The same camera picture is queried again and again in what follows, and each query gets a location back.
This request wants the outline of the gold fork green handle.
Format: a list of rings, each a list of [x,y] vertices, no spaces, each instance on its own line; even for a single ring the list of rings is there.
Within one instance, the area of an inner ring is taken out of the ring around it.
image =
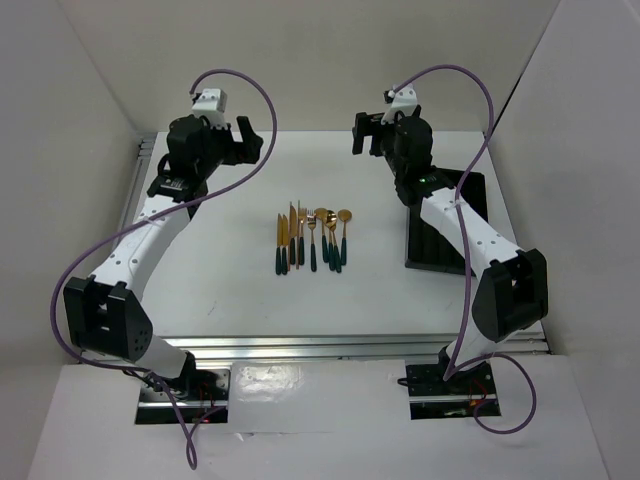
[[[312,272],[317,271],[317,256],[314,238],[314,230],[316,227],[316,216],[311,210],[307,212],[307,226],[310,230],[310,268]]]
[[[302,223],[302,240],[301,240],[301,246],[303,247],[303,264],[301,266],[304,265],[305,263],[305,243],[304,243],[304,226],[305,226],[305,221],[306,221],[306,215],[307,215],[307,210],[303,207],[301,207],[302,210],[302,218],[303,218],[303,223]]]

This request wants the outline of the gold spoon green handle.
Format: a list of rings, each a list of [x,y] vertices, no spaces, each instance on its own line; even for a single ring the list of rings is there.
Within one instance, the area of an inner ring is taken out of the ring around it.
[[[329,245],[328,245],[328,253],[329,253],[329,266],[332,271],[336,273],[340,273],[342,271],[341,260],[340,260],[340,252],[336,242],[335,237],[335,229],[337,226],[337,214],[329,210],[327,212],[327,228],[329,230]]]
[[[352,212],[348,209],[341,209],[338,211],[338,218],[342,222],[342,238],[340,247],[340,259],[341,264],[347,264],[347,225],[352,219]]]
[[[315,216],[320,220],[321,223],[321,245],[322,245],[322,258],[325,263],[329,262],[329,253],[328,253],[328,242],[326,236],[326,220],[327,220],[327,210],[325,208],[317,208],[315,211]]]

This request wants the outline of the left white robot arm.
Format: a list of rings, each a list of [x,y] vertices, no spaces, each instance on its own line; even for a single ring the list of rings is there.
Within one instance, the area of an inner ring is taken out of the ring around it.
[[[207,180],[221,165],[255,164],[264,143],[245,116],[240,136],[217,128],[204,115],[174,120],[139,216],[139,228],[122,237],[111,255],[88,277],[72,277],[63,289],[74,346],[148,370],[176,399],[186,399],[215,376],[200,370],[195,357],[158,337],[141,298],[151,274],[173,240],[195,216]]]

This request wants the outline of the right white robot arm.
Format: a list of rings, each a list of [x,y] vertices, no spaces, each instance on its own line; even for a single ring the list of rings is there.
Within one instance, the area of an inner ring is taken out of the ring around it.
[[[387,161],[400,201],[433,227],[465,262],[463,320],[457,339],[439,353],[436,379],[460,391],[471,371],[507,339],[548,314],[547,262],[537,249],[523,250],[499,234],[432,163],[433,132],[419,112],[356,115],[352,152]]]

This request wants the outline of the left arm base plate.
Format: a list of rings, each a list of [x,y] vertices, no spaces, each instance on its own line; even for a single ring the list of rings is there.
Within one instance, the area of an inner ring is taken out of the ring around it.
[[[187,425],[197,421],[205,424],[228,422],[228,399],[231,370],[229,367],[210,371],[188,393],[173,391],[176,404]],[[144,381],[139,391],[136,425],[178,424],[167,394],[154,381]]]

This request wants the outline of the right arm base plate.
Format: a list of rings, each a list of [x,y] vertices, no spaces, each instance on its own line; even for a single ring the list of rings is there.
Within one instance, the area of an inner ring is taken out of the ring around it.
[[[438,365],[407,365],[397,384],[407,390],[412,420],[501,415],[491,367],[479,367],[445,382]]]

